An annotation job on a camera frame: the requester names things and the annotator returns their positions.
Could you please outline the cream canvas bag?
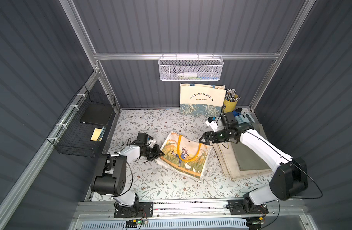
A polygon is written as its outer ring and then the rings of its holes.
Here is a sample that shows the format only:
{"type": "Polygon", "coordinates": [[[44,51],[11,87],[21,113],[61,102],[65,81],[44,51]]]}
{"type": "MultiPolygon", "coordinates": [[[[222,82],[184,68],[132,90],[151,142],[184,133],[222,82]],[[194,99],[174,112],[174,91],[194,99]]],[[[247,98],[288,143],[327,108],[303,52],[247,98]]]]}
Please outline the cream canvas bag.
{"type": "Polygon", "coordinates": [[[230,178],[231,180],[238,180],[245,177],[272,173],[272,170],[239,171],[237,168],[231,167],[235,162],[235,160],[232,160],[234,152],[231,146],[234,141],[235,138],[230,138],[228,142],[212,144],[220,162],[222,172],[226,177],[230,178]]]}

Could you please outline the white tote bag yellow handles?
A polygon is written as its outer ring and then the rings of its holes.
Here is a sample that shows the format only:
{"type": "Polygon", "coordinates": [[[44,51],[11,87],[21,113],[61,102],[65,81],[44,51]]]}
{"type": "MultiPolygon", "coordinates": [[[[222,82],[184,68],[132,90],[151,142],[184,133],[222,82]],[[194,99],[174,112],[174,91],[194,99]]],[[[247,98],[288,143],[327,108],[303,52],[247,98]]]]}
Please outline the white tote bag yellow handles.
{"type": "Polygon", "coordinates": [[[157,164],[197,182],[203,181],[212,152],[210,145],[191,141],[181,134],[170,132],[160,150],[164,156],[155,160],[157,164]]]}

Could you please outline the olive green tote bag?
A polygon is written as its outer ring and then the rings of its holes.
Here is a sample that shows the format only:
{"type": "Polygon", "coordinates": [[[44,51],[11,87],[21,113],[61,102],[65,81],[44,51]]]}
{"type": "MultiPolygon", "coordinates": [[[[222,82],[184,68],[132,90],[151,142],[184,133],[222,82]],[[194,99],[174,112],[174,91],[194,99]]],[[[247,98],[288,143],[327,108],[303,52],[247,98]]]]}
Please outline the olive green tote bag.
{"type": "MultiPolygon", "coordinates": [[[[251,125],[249,123],[241,123],[239,125],[241,125],[243,129],[253,128],[258,134],[267,140],[261,124],[252,123],[251,125]]],[[[231,167],[237,168],[239,171],[271,170],[254,151],[240,141],[237,143],[235,140],[231,146],[234,152],[232,160],[235,160],[231,167]]]]}

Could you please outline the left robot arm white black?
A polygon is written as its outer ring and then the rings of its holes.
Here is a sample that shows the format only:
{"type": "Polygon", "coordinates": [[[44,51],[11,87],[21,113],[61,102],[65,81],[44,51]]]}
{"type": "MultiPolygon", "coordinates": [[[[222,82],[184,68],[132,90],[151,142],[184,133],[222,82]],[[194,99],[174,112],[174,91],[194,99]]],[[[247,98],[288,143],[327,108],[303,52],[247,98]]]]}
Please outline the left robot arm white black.
{"type": "Polygon", "coordinates": [[[146,158],[146,162],[152,162],[164,155],[153,137],[139,133],[136,140],[124,144],[120,152],[99,157],[90,189],[100,195],[111,195],[122,207],[135,207],[139,197],[131,191],[130,186],[126,187],[126,172],[130,162],[141,157],[146,158]]]}

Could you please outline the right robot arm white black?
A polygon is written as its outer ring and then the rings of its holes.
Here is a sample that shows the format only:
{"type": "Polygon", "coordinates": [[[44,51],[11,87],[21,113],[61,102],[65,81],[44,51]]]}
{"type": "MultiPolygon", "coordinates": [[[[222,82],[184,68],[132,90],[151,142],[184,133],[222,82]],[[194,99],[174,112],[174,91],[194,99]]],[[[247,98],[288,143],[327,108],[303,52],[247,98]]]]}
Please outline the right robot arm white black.
{"type": "Polygon", "coordinates": [[[224,129],[203,133],[199,143],[224,143],[234,139],[250,148],[274,173],[268,185],[244,195],[244,209],[253,209],[274,200],[286,201],[308,188],[306,162],[292,158],[265,140],[249,123],[238,123],[223,115],[224,129]]]}

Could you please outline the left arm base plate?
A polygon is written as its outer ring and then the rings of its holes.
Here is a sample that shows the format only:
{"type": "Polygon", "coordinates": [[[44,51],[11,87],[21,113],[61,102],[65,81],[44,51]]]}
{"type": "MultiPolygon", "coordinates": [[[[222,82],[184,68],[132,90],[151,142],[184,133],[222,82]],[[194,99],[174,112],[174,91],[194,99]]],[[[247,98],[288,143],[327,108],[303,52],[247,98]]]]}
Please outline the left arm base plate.
{"type": "Polygon", "coordinates": [[[133,206],[115,203],[114,218],[149,218],[153,216],[153,202],[135,202],[133,206]]]}

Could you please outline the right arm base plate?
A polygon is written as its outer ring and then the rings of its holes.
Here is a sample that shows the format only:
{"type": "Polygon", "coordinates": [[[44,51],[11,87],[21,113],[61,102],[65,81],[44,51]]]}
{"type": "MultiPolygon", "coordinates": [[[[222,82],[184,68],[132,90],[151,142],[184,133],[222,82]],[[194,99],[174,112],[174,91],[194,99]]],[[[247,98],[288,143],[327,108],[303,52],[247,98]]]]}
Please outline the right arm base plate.
{"type": "Polygon", "coordinates": [[[269,213],[266,204],[254,205],[250,201],[244,199],[230,199],[225,206],[230,211],[231,215],[261,215],[265,216],[269,213]]]}

